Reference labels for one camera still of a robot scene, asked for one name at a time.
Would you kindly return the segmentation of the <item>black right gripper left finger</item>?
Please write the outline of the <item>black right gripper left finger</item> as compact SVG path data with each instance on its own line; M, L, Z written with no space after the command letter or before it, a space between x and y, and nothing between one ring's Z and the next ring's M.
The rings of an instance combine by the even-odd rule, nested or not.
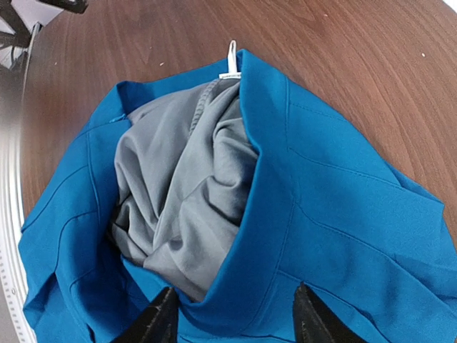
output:
M121 335L121 343L177 342L179 298L165 287Z

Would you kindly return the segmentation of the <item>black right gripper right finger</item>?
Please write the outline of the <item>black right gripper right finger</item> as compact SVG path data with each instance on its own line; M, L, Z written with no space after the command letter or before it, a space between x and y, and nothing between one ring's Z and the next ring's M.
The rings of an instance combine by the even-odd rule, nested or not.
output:
M300 343L364 342L303 282L294 293L293 328Z

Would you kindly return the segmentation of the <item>blue pleated skirt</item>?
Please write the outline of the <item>blue pleated skirt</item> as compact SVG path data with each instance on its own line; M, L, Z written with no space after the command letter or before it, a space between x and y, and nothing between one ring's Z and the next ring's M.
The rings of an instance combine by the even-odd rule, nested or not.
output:
M24 222L39 342L115 342L165 287L178 342L296 342L310 287L364 342L456 340L443 203L250 52L101 101Z

